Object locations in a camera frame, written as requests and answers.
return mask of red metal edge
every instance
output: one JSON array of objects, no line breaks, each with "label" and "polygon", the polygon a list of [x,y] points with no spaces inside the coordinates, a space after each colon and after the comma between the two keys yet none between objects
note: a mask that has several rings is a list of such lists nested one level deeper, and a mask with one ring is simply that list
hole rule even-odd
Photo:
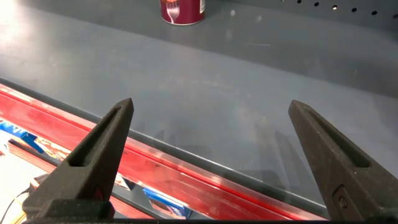
[{"label": "red metal edge", "polygon": [[[1,84],[0,116],[67,149],[74,149],[95,125]],[[214,219],[324,220],[131,138],[119,173]]]},{"label": "red metal edge", "polygon": [[[21,159],[30,162],[31,164],[33,164],[34,166],[37,166],[38,168],[51,173],[54,169],[55,166],[40,159],[39,157],[17,147],[14,146],[12,144],[9,144],[9,149],[10,152],[13,153],[14,155],[20,157]],[[137,209],[135,209],[134,207],[120,201],[119,199],[115,198],[115,197],[111,197],[109,200],[114,209],[116,211],[118,211],[119,213],[122,213],[123,215],[129,217],[129,218],[153,218]]]}]

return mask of white floor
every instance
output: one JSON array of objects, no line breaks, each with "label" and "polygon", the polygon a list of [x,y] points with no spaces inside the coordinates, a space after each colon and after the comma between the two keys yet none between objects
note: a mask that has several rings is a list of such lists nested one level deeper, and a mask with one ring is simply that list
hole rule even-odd
[{"label": "white floor", "polygon": [[[34,177],[45,174],[45,171],[8,153],[0,156],[0,218],[14,197],[29,187]],[[3,224],[10,223],[21,211],[21,205],[27,194],[18,197],[7,212]]]}]

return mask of gray table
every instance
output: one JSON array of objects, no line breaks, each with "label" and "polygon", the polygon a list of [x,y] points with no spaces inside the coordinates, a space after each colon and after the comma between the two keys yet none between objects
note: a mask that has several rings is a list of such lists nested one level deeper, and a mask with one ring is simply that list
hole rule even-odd
[{"label": "gray table", "polygon": [[343,3],[313,17],[295,1],[213,0],[176,27],[155,0],[5,2],[1,78],[98,117],[131,97],[133,130],[323,204],[287,114],[296,99],[398,176],[391,5],[363,26],[332,19],[352,16]]}]

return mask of can label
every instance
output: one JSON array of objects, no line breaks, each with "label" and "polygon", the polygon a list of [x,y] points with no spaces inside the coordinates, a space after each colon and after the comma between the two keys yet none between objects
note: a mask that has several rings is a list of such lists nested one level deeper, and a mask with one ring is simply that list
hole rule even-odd
[{"label": "can label", "polygon": [[163,20],[175,25],[189,25],[205,16],[205,0],[160,0]]},{"label": "can label", "polygon": [[206,3],[205,0],[200,0],[200,11],[199,13],[203,13],[205,11]]}]

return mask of blue box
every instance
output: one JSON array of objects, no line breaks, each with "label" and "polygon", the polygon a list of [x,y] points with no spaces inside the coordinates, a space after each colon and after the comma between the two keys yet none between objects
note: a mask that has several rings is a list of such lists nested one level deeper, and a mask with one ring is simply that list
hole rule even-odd
[{"label": "blue box", "polygon": [[165,195],[150,189],[144,189],[143,191],[154,209],[169,215],[172,218],[188,219],[189,215],[192,213],[192,210]]}]

